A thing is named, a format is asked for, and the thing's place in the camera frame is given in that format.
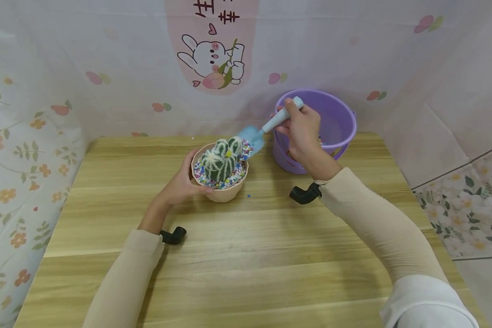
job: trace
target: cactus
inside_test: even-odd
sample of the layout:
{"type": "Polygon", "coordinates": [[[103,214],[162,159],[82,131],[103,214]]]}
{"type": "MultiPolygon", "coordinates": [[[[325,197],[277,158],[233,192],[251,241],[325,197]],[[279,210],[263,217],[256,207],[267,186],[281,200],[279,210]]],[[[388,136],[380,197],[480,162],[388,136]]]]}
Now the cactus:
{"type": "Polygon", "coordinates": [[[242,152],[242,139],[232,137],[228,141],[219,139],[212,149],[208,149],[200,158],[200,162],[209,179],[222,182],[228,179],[242,152]]]}

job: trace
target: hand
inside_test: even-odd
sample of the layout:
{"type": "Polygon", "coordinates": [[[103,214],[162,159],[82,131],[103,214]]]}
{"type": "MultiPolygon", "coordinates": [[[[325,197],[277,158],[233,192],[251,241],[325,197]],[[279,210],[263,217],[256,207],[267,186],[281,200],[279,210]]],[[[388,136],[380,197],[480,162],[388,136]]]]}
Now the hand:
{"type": "Polygon", "coordinates": [[[310,152],[321,150],[319,146],[319,125],[321,116],[307,105],[299,110],[290,98],[284,99],[290,118],[276,127],[276,130],[290,138],[290,153],[301,162],[310,152]]]}
{"type": "Polygon", "coordinates": [[[211,187],[198,186],[191,183],[191,179],[193,179],[191,173],[191,160],[198,151],[198,149],[194,149],[186,155],[178,172],[175,173],[173,178],[171,178],[168,184],[157,195],[164,203],[173,206],[180,204],[184,200],[195,195],[213,193],[211,187]]]}
{"type": "Polygon", "coordinates": [[[157,235],[162,230],[166,215],[172,206],[182,203],[191,196],[213,193],[210,187],[195,186],[191,183],[191,160],[197,151],[198,149],[194,149],[186,155],[178,172],[150,202],[138,226],[139,230],[157,235]]]}
{"type": "Polygon", "coordinates": [[[313,179],[330,180],[343,167],[319,145],[321,115],[306,105],[299,110],[290,98],[284,99],[284,103],[290,118],[276,127],[276,130],[290,138],[290,153],[313,179]]]}

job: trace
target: small shovel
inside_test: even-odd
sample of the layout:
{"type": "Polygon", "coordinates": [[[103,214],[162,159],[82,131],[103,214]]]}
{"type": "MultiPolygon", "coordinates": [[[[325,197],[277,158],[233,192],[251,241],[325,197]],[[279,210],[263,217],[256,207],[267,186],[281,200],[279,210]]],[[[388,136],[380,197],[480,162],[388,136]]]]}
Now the small shovel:
{"type": "MultiPolygon", "coordinates": [[[[304,103],[302,102],[302,99],[300,97],[294,97],[293,102],[295,103],[295,106],[297,106],[297,108],[299,109],[304,106],[304,103]]],[[[273,128],[284,122],[284,120],[289,117],[290,113],[288,113],[286,108],[282,107],[282,109],[278,111],[277,114],[272,117],[266,124],[264,124],[260,130],[257,130],[257,128],[253,125],[248,125],[237,134],[239,138],[246,139],[250,142],[250,145],[253,148],[250,157],[255,155],[264,146],[264,138],[262,137],[263,134],[270,132],[271,130],[273,130],[273,128]]]]}

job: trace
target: plant pot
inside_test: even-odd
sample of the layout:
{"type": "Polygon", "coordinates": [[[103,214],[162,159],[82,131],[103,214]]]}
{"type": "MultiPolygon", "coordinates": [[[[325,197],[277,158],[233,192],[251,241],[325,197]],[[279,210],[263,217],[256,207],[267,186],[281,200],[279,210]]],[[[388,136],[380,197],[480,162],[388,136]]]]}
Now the plant pot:
{"type": "MultiPolygon", "coordinates": [[[[193,171],[193,166],[195,165],[195,163],[197,163],[197,161],[201,158],[204,152],[206,152],[210,148],[213,148],[214,146],[215,146],[215,142],[210,143],[202,147],[197,153],[195,153],[195,156],[193,156],[193,159],[191,160],[191,173],[193,174],[193,176],[195,176],[195,173],[193,171]]],[[[246,170],[245,176],[242,178],[242,180],[240,180],[239,183],[228,189],[223,189],[223,190],[214,189],[214,192],[210,195],[206,194],[206,197],[208,197],[210,200],[214,201],[215,203],[227,203],[233,198],[235,198],[235,196],[237,196],[237,194],[239,193],[239,190],[242,188],[242,184],[246,180],[247,170],[248,170],[247,162],[245,162],[245,170],[246,170]]],[[[196,178],[194,179],[198,185],[204,186],[196,178]]]]}

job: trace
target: white sleeve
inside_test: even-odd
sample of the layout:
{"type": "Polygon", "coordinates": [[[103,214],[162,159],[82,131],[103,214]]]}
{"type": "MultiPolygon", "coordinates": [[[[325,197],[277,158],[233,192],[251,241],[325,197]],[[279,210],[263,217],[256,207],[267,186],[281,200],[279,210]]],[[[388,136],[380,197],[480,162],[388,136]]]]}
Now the white sleeve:
{"type": "Polygon", "coordinates": [[[449,284],[420,274],[397,280],[380,314],[385,328],[480,328],[449,284]]]}

